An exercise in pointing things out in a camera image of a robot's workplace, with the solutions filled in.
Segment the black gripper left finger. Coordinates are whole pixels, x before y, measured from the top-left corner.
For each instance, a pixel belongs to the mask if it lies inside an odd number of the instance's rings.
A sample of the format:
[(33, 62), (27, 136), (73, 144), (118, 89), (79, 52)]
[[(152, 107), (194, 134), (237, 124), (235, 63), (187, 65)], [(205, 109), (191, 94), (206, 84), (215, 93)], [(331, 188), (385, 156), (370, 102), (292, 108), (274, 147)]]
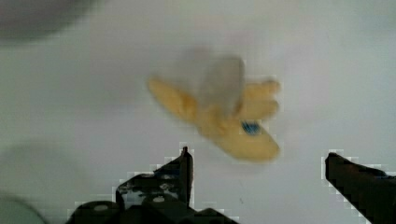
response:
[(193, 157), (187, 147), (180, 155), (150, 174), (135, 175), (116, 189), (116, 203), (122, 209), (141, 205), (148, 196), (170, 195), (189, 204), (193, 182)]

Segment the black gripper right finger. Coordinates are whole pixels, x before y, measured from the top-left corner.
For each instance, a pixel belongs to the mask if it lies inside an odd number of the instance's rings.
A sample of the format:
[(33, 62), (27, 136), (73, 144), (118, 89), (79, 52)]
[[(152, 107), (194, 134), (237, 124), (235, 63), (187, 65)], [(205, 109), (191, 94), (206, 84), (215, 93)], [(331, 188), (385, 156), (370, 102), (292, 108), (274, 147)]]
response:
[(372, 224), (395, 224), (394, 175), (330, 153), (325, 177)]

